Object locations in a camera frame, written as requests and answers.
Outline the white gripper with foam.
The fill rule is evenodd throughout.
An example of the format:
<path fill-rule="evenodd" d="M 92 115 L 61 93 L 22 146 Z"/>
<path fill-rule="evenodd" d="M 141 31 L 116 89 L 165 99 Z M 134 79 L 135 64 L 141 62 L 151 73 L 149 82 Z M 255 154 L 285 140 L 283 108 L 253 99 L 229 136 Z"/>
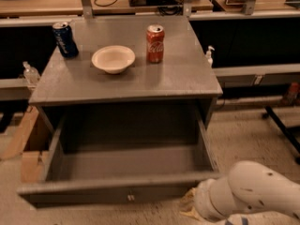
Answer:
<path fill-rule="evenodd" d="M 193 218 L 198 221 L 204 221 L 204 218 L 196 211 L 194 201 L 195 201 L 196 188 L 191 188 L 179 202 L 179 213 L 188 218 Z"/>

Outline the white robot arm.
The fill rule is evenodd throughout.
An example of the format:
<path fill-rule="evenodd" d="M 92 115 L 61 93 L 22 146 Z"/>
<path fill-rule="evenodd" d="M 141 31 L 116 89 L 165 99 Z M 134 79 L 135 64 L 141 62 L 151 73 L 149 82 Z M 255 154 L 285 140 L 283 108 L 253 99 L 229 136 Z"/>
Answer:
<path fill-rule="evenodd" d="M 300 185 L 254 161 L 232 165 L 227 175 L 207 179 L 180 200 L 182 215 L 232 225 L 232 215 L 274 211 L 300 218 Z"/>

